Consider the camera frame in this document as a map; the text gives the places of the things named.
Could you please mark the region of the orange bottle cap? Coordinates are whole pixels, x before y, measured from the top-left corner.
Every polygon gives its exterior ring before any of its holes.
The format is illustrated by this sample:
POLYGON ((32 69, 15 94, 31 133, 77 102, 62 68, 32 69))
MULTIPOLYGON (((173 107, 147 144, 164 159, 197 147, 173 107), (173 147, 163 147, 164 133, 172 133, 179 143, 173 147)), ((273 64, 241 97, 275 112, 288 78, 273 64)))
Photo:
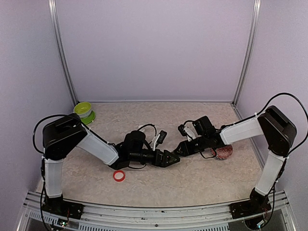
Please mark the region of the orange bottle cap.
POLYGON ((124 171, 122 170, 116 170, 114 173, 113 173, 113 179, 116 181, 116 182, 122 182, 126 177, 126 174, 124 171))

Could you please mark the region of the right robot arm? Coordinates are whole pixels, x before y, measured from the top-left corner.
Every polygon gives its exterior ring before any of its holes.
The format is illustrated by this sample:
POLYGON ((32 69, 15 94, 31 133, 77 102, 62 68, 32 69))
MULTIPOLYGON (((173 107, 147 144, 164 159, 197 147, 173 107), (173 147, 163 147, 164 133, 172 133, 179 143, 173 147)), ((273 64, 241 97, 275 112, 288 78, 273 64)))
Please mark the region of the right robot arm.
POLYGON ((174 150, 174 153, 179 156, 190 156, 206 149, 212 149, 215 152, 219 148, 228 147, 238 141, 257 136, 265 137, 268 144, 268 157, 261 177, 246 203, 247 211, 252 214, 264 207, 265 200, 283 173, 288 156, 307 140, 305 137, 294 146, 297 135, 296 126, 275 105, 268 103, 258 113, 220 128, 215 128, 207 116, 192 120, 191 123, 198 136, 192 136, 185 124, 179 125, 179 132, 187 137, 187 140, 180 142, 174 150))

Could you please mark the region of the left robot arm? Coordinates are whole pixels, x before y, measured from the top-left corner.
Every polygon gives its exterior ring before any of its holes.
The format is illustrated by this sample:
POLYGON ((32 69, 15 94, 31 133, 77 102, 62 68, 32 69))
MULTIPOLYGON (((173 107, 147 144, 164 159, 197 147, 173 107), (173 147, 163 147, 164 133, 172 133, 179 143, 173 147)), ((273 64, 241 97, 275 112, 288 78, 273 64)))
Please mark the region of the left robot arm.
POLYGON ((109 143, 81 121, 77 114, 57 114, 41 119, 38 124, 53 119, 42 130, 43 192, 51 209, 57 214, 67 210, 63 200, 62 170, 64 159, 74 148, 80 148, 101 160, 114 170, 129 167, 131 162, 166 168, 180 161, 180 157, 167 150, 150 146, 140 130, 128 133, 119 144, 109 143))

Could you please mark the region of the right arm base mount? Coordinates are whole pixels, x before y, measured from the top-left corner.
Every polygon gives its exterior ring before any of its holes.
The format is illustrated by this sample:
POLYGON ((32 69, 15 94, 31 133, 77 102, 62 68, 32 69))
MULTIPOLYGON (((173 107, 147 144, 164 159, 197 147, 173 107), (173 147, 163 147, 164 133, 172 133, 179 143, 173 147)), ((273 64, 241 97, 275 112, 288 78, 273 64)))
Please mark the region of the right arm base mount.
POLYGON ((233 219, 243 218, 271 210, 269 202, 263 204, 253 203, 250 200, 230 204, 233 219))

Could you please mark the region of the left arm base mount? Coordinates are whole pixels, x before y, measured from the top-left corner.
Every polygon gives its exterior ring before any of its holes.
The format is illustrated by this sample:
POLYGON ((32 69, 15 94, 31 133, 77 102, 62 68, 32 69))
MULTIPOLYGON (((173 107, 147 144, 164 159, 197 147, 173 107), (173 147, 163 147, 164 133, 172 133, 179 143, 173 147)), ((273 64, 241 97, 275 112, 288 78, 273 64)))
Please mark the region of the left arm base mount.
POLYGON ((61 217, 81 219, 84 206, 80 203, 74 203, 69 201, 51 201, 44 202, 42 210, 61 217))

